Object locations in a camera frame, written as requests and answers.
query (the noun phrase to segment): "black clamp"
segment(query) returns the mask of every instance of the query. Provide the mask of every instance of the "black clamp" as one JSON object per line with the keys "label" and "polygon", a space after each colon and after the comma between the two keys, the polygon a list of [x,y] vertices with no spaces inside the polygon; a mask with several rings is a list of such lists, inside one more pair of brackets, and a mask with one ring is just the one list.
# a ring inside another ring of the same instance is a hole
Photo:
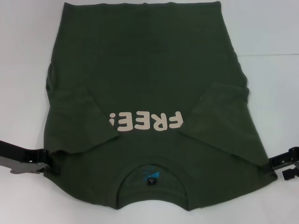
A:
{"label": "black clamp", "polygon": [[270,158],[269,165],[265,166],[265,172],[273,172],[290,165],[295,165],[295,168],[282,172],[286,181],[295,178],[295,176],[299,177],[299,147],[290,148],[287,153]]}
{"label": "black clamp", "polygon": [[[270,158],[269,163],[264,166],[264,172],[272,173],[290,165],[296,167],[282,172],[286,181],[299,177],[299,147],[290,148],[287,153]],[[12,174],[39,174],[45,170],[59,173],[59,166],[49,156],[48,150],[29,150],[3,141],[0,141],[0,166],[11,168]]]}
{"label": "black clamp", "polygon": [[29,150],[0,141],[0,166],[11,168],[12,174],[40,174],[54,171],[54,162],[45,149]]}

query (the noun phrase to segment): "white background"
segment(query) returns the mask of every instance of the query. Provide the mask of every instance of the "white background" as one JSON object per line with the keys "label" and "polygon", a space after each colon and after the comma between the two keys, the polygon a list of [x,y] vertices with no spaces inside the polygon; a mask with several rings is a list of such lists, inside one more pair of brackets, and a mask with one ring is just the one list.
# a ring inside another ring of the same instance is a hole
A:
{"label": "white background", "polygon": [[[68,1],[75,5],[123,2]],[[63,3],[62,0],[0,0],[0,140],[30,149],[43,147],[49,109],[45,79]],[[268,156],[299,146],[299,1],[222,0],[221,3],[232,44],[249,80],[250,112]],[[298,222],[299,179],[286,182],[281,170],[278,181],[263,189],[189,212],[161,201],[138,202],[113,210],[79,201],[42,175],[13,175],[9,170],[0,167],[0,223],[3,224]]]}

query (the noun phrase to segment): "folded sleeve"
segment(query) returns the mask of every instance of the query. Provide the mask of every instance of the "folded sleeve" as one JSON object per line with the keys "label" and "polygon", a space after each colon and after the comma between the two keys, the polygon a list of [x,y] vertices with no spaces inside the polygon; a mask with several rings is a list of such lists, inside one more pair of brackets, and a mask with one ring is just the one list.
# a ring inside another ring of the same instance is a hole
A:
{"label": "folded sleeve", "polygon": [[50,110],[44,148],[50,153],[80,153],[119,134],[86,89],[48,91]]}
{"label": "folded sleeve", "polygon": [[185,118],[180,132],[258,166],[268,162],[251,119],[246,87],[212,83]]}

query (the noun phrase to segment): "size label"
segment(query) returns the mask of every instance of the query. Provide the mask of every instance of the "size label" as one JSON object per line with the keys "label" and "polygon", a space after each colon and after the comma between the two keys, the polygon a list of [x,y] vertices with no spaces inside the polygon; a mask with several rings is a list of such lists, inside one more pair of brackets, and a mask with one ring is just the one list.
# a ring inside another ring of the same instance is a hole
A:
{"label": "size label", "polygon": [[148,178],[148,185],[155,185],[156,179],[155,178]]}

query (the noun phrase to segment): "green t-shirt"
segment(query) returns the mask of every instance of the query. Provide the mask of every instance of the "green t-shirt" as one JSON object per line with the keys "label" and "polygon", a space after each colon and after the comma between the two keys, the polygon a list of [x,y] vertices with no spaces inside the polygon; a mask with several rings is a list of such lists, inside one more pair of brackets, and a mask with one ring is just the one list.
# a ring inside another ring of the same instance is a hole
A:
{"label": "green t-shirt", "polygon": [[44,175],[80,200],[192,210],[277,178],[220,2],[65,3],[46,87]]}

